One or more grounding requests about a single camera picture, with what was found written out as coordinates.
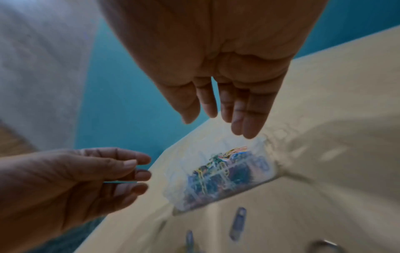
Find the plastic container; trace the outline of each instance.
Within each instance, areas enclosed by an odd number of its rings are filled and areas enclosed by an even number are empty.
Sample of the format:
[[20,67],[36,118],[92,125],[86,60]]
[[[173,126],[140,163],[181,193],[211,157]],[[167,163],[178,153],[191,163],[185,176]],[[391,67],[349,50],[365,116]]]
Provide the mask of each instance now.
[[188,211],[273,179],[277,171],[265,141],[264,136],[247,140],[231,134],[213,143],[195,143],[167,168],[164,196],[178,210]]

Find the wooden floor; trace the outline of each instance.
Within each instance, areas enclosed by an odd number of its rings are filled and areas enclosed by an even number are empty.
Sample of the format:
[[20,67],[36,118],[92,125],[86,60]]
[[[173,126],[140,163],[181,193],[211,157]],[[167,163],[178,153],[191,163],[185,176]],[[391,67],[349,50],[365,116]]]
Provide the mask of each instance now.
[[21,155],[34,151],[35,149],[29,143],[0,123],[0,157]]

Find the hand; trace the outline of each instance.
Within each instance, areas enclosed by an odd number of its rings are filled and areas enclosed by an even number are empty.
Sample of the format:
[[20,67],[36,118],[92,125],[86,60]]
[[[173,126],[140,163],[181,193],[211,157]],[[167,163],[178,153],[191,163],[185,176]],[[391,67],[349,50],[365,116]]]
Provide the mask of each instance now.
[[118,148],[34,153],[0,160],[0,252],[21,252],[132,204],[148,188],[146,154]]
[[290,61],[328,0],[98,0],[125,47],[177,110],[255,137]]

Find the blue wall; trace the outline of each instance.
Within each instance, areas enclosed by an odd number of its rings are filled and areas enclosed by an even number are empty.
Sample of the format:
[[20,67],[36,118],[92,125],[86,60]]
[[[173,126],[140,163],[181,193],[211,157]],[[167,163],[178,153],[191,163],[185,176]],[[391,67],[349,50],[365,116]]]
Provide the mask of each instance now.
[[[398,0],[331,0],[297,57],[400,24]],[[92,52],[76,148],[119,146],[153,161],[207,120],[184,125],[105,22]]]

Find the table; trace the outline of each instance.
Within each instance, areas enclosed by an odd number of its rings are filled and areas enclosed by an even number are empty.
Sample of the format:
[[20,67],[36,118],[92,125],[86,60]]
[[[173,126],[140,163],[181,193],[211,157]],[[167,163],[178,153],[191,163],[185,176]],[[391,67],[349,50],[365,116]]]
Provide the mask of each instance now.
[[[400,252],[400,27],[292,62],[262,133],[285,173],[173,215],[164,170],[224,128],[208,120],[151,167],[149,191],[109,215],[76,253],[178,252],[188,229],[207,253],[305,252],[320,238],[350,253]],[[247,208],[239,242],[229,237]]]

